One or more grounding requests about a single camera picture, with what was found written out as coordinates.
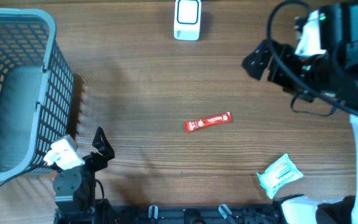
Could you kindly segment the teal white tissue pack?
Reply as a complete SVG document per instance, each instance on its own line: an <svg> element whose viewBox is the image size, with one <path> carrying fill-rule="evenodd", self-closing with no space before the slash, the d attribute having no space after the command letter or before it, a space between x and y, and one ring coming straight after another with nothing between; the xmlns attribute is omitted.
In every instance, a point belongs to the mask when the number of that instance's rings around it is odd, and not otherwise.
<svg viewBox="0 0 358 224"><path fill-rule="evenodd" d="M273 199L281 187L302 178L303 173L298 170L288 154L284 154L268 166L263 174L257 174L257 177L267 197Z"/></svg>

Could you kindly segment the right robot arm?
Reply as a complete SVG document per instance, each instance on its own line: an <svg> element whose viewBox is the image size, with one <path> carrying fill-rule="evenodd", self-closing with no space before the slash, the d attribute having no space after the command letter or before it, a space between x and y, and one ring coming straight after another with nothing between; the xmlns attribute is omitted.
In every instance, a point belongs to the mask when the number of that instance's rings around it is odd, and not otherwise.
<svg viewBox="0 0 358 224"><path fill-rule="evenodd" d="M281 44L271 35L274 15L267 21L267 37L242 62L250 77L268 80L294 100L331 105L349 114L356 144L356 193L339 200L316 200L292 195L273 203L281 223L358 223L358 1L340 2L308 11L295 19L298 44Z"/></svg>

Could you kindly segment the red Nescafe stick sachet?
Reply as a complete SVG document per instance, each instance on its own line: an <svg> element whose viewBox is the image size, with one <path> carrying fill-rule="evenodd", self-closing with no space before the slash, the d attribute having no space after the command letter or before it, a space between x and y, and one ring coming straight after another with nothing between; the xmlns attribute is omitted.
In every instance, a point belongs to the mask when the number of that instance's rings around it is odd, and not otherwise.
<svg viewBox="0 0 358 224"><path fill-rule="evenodd" d="M207 118L201 118L194 121L187 121L184 123L184 128L187 133L197 131L199 129L207 128L209 126L214 126L217 124L230 123L232 122L231 113L225 112L222 114L217 114Z"/></svg>

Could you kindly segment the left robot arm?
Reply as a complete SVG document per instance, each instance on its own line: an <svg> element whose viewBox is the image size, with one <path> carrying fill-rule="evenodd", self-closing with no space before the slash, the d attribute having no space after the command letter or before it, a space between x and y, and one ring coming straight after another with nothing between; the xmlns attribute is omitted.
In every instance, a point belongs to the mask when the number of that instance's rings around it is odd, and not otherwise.
<svg viewBox="0 0 358 224"><path fill-rule="evenodd" d="M98 151L83 159L85 163L71 169L58 169L53 181L57 209L54 223L100 223L117 224L119 219L106 198L96 198L96 186L103 186L95 173L107 168L108 161L115 158L114 149L98 127L92 142Z"/></svg>

